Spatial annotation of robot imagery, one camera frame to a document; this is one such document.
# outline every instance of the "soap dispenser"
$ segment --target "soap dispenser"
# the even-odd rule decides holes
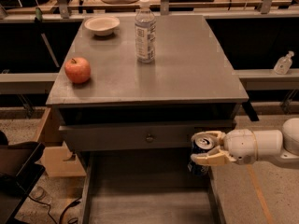
[[[286,56],[280,57],[277,64],[274,66],[274,71],[280,75],[287,74],[292,65],[293,55],[293,51],[290,50]]]

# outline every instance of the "gray tabletop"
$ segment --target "gray tabletop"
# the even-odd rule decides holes
[[[135,56],[135,18],[120,17],[114,35],[94,36],[83,23],[66,60],[82,56],[92,76],[74,85],[62,67],[47,105],[242,103],[248,96],[205,18],[158,16],[155,63]]]

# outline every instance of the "can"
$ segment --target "can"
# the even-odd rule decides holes
[[[215,137],[209,134],[196,133],[192,137],[192,154],[207,153],[215,146]],[[193,175],[204,176],[208,173],[208,166],[197,165],[190,160],[188,164],[189,171]]]

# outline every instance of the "bottle label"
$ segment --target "bottle label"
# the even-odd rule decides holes
[[[156,21],[135,26],[137,57],[152,60],[155,56]]]

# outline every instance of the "drawer knob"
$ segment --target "drawer knob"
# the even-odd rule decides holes
[[[146,141],[148,143],[152,143],[155,140],[154,136],[151,134],[148,134],[148,136],[146,137]]]

